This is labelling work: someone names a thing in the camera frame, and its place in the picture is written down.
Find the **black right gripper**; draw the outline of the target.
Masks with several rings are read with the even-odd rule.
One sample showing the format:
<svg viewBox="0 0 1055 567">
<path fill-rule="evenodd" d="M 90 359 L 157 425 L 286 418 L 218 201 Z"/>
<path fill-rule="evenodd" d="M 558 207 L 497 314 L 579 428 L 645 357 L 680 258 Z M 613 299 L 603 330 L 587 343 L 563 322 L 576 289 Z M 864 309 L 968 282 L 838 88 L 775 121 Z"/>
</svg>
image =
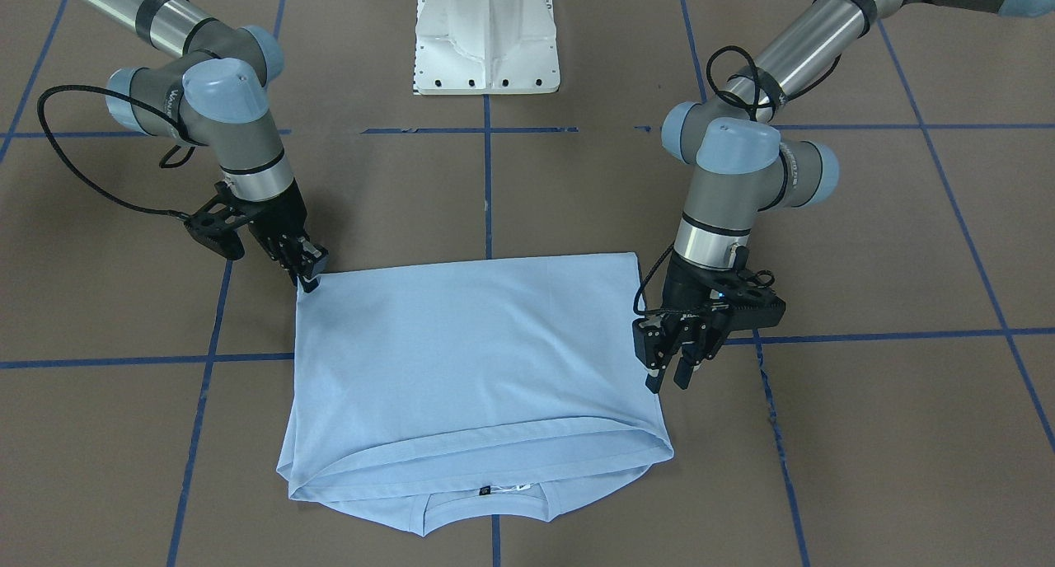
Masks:
<svg viewBox="0 0 1055 567">
<path fill-rule="evenodd" d="M 250 232 L 269 258 L 298 281 L 303 292 L 314 292 L 329 254 L 306 232 L 307 208 L 298 182 L 274 199 L 241 199 L 239 211 L 248 218 Z"/>
</svg>

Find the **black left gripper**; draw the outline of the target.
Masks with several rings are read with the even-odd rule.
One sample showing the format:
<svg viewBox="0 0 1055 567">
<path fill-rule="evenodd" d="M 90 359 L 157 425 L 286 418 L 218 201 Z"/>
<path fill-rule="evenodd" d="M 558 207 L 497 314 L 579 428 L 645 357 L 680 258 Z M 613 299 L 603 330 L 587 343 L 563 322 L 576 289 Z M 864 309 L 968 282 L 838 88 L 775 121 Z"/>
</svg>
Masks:
<svg viewBox="0 0 1055 567">
<path fill-rule="evenodd" d="M 734 330 L 729 330 L 729 317 L 717 292 L 717 275 L 723 271 L 738 273 L 743 270 L 741 249 L 726 251 L 729 268 L 704 268 L 689 259 L 667 249 L 645 275 L 635 294 L 633 320 L 635 353 L 647 368 L 645 386 L 659 394 L 664 373 L 670 359 L 680 349 L 678 366 L 673 381 L 678 388 L 689 388 L 692 376 L 701 368 L 702 361 L 713 359 L 720 346 Z M 664 279 L 661 304 L 657 308 L 644 307 L 644 291 L 664 260 L 669 260 Z"/>
</svg>

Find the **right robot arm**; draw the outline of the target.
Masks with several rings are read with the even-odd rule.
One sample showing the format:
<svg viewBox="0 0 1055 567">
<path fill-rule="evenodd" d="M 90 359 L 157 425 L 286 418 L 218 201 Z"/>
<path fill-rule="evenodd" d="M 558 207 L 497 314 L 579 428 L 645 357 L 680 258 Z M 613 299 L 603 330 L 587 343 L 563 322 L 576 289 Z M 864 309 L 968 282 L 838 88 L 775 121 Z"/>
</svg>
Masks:
<svg viewBox="0 0 1055 567">
<path fill-rule="evenodd" d="M 101 95 L 124 128 L 211 148 L 222 179 L 196 213 L 168 209 L 199 244 L 239 260 L 247 227 L 303 292 L 312 292 L 327 249 L 306 232 L 307 210 L 267 89 L 285 68 L 279 41 L 258 26 L 233 29 L 190 0 L 83 0 L 171 56 L 160 68 L 121 68 Z"/>
</svg>

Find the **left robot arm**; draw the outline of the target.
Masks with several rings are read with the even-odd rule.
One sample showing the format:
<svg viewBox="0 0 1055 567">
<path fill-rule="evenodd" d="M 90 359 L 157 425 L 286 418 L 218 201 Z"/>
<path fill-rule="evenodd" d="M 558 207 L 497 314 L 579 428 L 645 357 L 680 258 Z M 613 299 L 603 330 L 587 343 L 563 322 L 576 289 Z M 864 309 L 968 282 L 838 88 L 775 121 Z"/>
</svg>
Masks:
<svg viewBox="0 0 1055 567">
<path fill-rule="evenodd" d="M 1014 18 L 1053 11 L 1053 0 L 813 0 L 760 53 L 718 48 L 701 70 L 711 96 L 675 105 L 661 124 L 664 150 L 692 176 L 676 234 L 657 259 L 667 267 L 659 305 L 646 307 L 644 294 L 635 295 L 635 353 L 652 393 L 669 368 L 676 386 L 689 388 L 730 335 L 783 319 L 773 275 L 748 267 L 755 222 L 829 199 L 841 172 L 832 149 L 784 140 L 775 119 L 826 82 L 856 41 L 908 5 Z"/>
</svg>

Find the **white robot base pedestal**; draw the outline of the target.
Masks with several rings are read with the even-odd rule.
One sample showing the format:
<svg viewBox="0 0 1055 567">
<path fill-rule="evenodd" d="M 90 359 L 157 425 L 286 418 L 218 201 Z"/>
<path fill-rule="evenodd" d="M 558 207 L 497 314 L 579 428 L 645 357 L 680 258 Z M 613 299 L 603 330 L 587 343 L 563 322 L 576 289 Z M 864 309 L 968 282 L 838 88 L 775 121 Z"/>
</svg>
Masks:
<svg viewBox="0 0 1055 567">
<path fill-rule="evenodd" d="M 553 0 L 415 0 L 413 91 L 539 95 L 561 86 Z"/>
</svg>

